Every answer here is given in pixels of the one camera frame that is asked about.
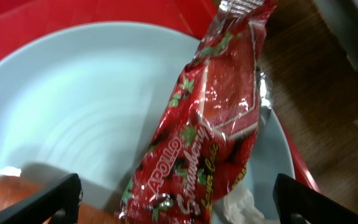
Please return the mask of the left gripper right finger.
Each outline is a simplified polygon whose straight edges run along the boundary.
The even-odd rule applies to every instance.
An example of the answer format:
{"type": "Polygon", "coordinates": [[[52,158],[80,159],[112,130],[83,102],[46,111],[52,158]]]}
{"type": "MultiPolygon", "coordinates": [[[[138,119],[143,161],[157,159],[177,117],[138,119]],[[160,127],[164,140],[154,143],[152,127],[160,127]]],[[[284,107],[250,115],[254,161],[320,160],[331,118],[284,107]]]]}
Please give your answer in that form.
{"type": "Polygon", "coordinates": [[[282,224],[358,224],[358,214],[286,174],[277,175],[273,199],[282,224]]]}

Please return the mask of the orange carrot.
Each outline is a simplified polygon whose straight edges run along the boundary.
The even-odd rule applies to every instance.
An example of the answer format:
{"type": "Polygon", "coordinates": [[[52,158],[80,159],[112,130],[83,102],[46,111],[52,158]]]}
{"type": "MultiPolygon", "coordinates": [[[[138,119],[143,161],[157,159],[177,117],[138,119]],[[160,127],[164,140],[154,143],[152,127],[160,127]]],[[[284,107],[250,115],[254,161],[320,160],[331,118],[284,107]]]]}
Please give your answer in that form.
{"type": "MultiPolygon", "coordinates": [[[[0,211],[21,200],[30,197],[43,185],[22,177],[2,175],[0,176],[0,211]]],[[[78,224],[120,224],[122,223],[114,215],[110,215],[98,208],[94,208],[86,203],[81,203],[79,208],[78,224]]]]}

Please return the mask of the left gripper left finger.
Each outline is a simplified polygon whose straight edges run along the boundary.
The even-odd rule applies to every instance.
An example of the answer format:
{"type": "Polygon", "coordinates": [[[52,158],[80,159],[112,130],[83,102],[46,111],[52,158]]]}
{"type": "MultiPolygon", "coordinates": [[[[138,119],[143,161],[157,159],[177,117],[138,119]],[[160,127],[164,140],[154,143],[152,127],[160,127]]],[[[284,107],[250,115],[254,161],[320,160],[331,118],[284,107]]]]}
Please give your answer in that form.
{"type": "Polygon", "coordinates": [[[0,211],[0,224],[78,222],[82,199],[78,174],[69,174],[34,195],[0,211]]]}

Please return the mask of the red snack wrapper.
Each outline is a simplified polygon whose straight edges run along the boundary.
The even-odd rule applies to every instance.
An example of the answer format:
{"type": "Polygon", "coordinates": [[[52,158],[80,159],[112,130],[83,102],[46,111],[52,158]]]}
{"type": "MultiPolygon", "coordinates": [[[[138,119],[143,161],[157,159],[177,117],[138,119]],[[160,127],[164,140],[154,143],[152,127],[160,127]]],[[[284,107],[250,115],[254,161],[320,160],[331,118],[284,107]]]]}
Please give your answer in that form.
{"type": "Polygon", "coordinates": [[[211,223],[257,139],[257,62],[276,1],[222,1],[129,181],[123,223],[211,223]]]}

